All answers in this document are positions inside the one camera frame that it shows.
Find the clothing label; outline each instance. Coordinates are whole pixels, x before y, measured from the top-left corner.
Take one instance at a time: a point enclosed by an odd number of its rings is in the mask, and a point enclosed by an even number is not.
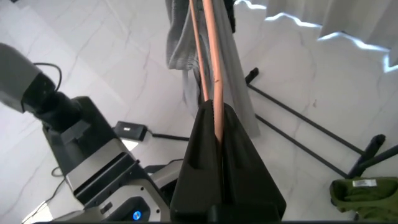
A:
[[[354,187],[375,187],[377,186],[377,182],[375,179],[371,180],[354,180],[353,181]]]

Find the orange tube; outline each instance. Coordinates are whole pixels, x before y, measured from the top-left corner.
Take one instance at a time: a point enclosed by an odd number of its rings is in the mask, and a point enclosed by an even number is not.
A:
[[[203,6],[205,10],[207,32],[209,35],[211,65],[213,67],[214,76],[214,127],[218,146],[220,147],[223,142],[224,131],[223,77],[221,75],[220,54],[218,52],[218,37],[213,3],[211,0],[203,0]]]
[[[193,0],[189,0],[189,5],[190,5],[190,9],[191,9],[193,32],[195,33],[195,42],[197,44],[201,87],[203,88],[203,97],[204,97],[205,101],[208,101],[209,94],[208,94],[207,86],[206,86],[205,69],[203,68],[203,58],[201,56],[199,32],[198,32],[197,19],[196,19],[196,15],[195,15],[195,9],[193,8]]]

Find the white curtain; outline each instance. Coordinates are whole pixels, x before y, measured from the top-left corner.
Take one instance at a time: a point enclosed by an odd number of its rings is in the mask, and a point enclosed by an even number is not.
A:
[[[320,24],[320,37],[344,32],[389,49],[389,66],[398,65],[398,0],[252,0],[251,4],[267,6],[267,17],[284,12]]]

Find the marble floor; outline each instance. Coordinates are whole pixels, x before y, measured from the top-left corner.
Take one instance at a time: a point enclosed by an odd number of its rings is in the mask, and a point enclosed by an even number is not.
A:
[[[363,50],[345,37],[318,41],[319,28],[300,27],[288,17],[265,21],[263,9],[235,6],[234,35],[252,84],[364,149],[376,134],[398,144],[398,72],[385,73],[385,52]],[[158,133],[189,136],[193,118],[182,101],[179,71],[165,64],[169,22],[161,0],[0,0],[0,42],[33,62],[63,70],[60,91],[87,95],[112,125],[130,121]],[[43,71],[57,82],[51,68]],[[358,155],[292,114],[249,91],[255,112],[348,172]],[[61,179],[30,114],[0,105],[0,222],[19,223],[49,198]],[[341,177],[267,126],[253,139],[287,201],[284,220],[346,220],[330,203],[328,187]],[[142,165],[182,158],[187,143],[148,136],[133,153]],[[397,176],[398,157],[364,176]],[[49,203],[52,216],[81,209],[66,185]]]

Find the olive green cloth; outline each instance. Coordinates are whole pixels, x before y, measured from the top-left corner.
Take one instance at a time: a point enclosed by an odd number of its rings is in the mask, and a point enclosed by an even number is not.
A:
[[[373,187],[354,187],[354,180],[376,180]],[[398,178],[376,177],[335,180],[330,185],[332,203],[341,212],[353,210],[360,220],[398,221]]]

